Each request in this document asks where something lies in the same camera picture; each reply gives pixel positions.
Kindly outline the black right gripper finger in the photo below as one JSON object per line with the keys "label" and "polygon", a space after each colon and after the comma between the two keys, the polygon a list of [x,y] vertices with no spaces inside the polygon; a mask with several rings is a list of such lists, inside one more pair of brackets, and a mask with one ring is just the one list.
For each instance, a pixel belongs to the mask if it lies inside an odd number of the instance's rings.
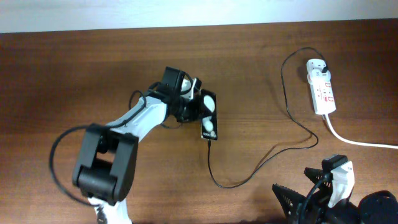
{"label": "black right gripper finger", "polygon": [[314,169],[310,167],[306,167],[304,170],[304,175],[311,180],[314,184],[324,183],[324,173],[321,169]]}
{"label": "black right gripper finger", "polygon": [[300,218],[305,196],[287,187],[273,184],[272,191],[277,197],[288,222],[297,222]]}

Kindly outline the black smartphone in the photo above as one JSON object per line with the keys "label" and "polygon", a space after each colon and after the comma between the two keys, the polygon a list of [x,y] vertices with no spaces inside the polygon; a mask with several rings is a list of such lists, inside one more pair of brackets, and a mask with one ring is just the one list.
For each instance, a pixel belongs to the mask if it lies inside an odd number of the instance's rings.
{"label": "black smartphone", "polygon": [[216,95],[205,89],[200,90],[201,137],[218,140]]}

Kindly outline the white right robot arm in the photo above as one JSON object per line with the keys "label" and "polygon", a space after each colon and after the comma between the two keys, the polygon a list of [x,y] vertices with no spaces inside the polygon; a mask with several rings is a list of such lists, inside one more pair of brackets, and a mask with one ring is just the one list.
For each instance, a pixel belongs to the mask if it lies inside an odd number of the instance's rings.
{"label": "white right robot arm", "polygon": [[397,224],[397,199],[389,191],[369,194],[357,206],[346,198],[330,208],[331,172],[307,167],[304,174],[314,183],[306,196],[279,184],[272,185],[287,223]]}

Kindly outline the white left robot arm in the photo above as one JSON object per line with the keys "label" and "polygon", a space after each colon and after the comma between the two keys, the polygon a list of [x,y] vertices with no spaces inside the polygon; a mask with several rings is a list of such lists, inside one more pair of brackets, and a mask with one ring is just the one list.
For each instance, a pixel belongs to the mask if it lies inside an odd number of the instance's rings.
{"label": "white left robot arm", "polygon": [[132,187],[139,143],[173,116],[180,124],[199,121],[201,138],[218,139],[215,93],[201,80],[166,67],[161,81],[145,92],[126,114],[104,126],[86,128],[72,183],[93,206],[97,223],[130,223],[126,197]]}

